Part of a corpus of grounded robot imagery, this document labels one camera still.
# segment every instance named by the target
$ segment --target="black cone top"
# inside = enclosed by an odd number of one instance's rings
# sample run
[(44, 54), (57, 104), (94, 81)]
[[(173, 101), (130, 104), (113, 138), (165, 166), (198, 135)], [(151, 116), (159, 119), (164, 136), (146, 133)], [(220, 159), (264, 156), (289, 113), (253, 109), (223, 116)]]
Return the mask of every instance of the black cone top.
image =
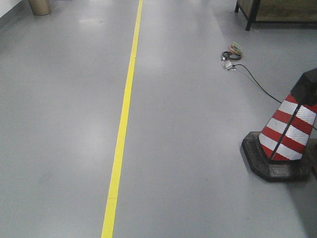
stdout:
[(301, 105), (317, 104), (317, 68), (303, 73), (291, 94)]

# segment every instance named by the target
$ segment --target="black cone base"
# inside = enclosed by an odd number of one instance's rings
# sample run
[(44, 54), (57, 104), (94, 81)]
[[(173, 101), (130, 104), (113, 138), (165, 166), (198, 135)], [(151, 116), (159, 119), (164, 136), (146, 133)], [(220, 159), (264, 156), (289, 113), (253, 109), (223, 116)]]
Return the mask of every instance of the black cone base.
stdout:
[(251, 170), (267, 181), (299, 181), (307, 179), (313, 162), (305, 155), (301, 160), (273, 162), (263, 151), (260, 132), (250, 132), (242, 142), (242, 148), (248, 159)]

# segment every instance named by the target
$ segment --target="wooden panel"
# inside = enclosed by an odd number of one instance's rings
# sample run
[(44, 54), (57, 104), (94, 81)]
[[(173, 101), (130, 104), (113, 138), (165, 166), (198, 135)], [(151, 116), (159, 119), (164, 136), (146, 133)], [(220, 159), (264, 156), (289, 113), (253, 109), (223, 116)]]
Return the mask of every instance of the wooden panel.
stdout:
[(249, 17), (251, 12), (251, 7), (253, 0), (238, 0), (241, 8), (243, 9), (244, 13)]
[(257, 21), (317, 21), (317, 1), (261, 0)]

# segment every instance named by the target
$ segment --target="reflective stripe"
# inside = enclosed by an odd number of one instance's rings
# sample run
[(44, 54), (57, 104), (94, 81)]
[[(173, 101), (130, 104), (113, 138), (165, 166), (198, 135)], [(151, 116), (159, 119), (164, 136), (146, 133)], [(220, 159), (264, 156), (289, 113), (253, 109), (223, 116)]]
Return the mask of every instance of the reflective stripe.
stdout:
[(279, 141), (280, 138), (282, 137), (282, 134), (275, 131), (275, 130), (272, 130), (271, 128), (269, 127), (264, 127), (264, 129), (262, 130), (262, 134), (263, 135), (266, 135), (267, 137), (275, 140), (275, 141)]
[(309, 105), (304, 105), (307, 109), (311, 110), (314, 113), (317, 113), (317, 105), (314, 106), (309, 106)]
[(300, 160), (302, 158), (302, 154), (286, 147), (283, 144), (280, 144), (277, 151), (278, 154), (288, 158), (289, 160)]
[(294, 117), (294, 120), (292, 121), (291, 125), (308, 135), (310, 135), (313, 129), (313, 125), (308, 124), (307, 122), (299, 119), (298, 117)]
[(268, 149), (266, 146), (264, 145), (261, 145), (262, 146), (262, 149), (264, 150), (264, 152), (266, 153), (266, 156), (268, 156), (269, 158), (271, 157), (272, 155), (272, 150)]
[(275, 160), (275, 161), (290, 161), (289, 159), (287, 159), (285, 156), (282, 156), (278, 153), (275, 153), (272, 160)]
[(285, 113), (285, 112), (282, 112), (282, 111), (280, 111), (280, 110), (277, 110), (277, 111), (274, 113), (273, 118), (274, 118), (274, 119), (277, 119), (277, 120), (279, 120), (279, 121), (281, 121), (281, 122), (283, 122), (283, 123), (288, 123), (288, 122), (291, 120), (292, 115), (287, 114), (287, 113)]
[(298, 142), (296, 142), (295, 140), (284, 136), (283, 140), (282, 140), (282, 144), (285, 145), (286, 147), (295, 150), (298, 153), (304, 154), (305, 149), (306, 149), (306, 145), (302, 145)]
[(283, 103), (281, 104), (281, 106), (279, 106), (278, 109), (282, 112), (293, 115), (293, 113), (296, 110), (296, 107), (297, 107), (296, 103), (290, 103), (288, 101), (283, 101)]
[(267, 127), (271, 128), (272, 130), (275, 130), (281, 134), (283, 134), (284, 130), (286, 129), (287, 124), (283, 123), (279, 120), (276, 120), (274, 118), (271, 118), (269, 122), (266, 125)]
[(260, 140), (260, 143), (267, 147), (268, 149), (270, 150), (274, 150), (276, 145), (277, 145), (277, 142), (272, 140), (271, 138), (267, 137), (266, 135), (263, 135), (262, 133), (259, 135), (259, 140)]
[(288, 128), (286, 132), (286, 136), (295, 140), (296, 142), (306, 145), (309, 135), (302, 132), (301, 130), (298, 130), (297, 128), (293, 127), (292, 125)]
[(304, 106), (301, 106), (296, 114), (296, 117), (302, 119), (303, 121), (307, 122), (310, 125), (314, 124), (316, 113), (312, 112), (311, 110), (307, 109)]

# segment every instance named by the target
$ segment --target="white wall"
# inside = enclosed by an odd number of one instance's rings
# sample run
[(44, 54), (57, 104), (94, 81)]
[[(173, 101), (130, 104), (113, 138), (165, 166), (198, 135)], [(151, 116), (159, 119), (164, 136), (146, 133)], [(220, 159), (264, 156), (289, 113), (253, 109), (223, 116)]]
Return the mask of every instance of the white wall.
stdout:
[(21, 0), (0, 0), (0, 17), (10, 11)]

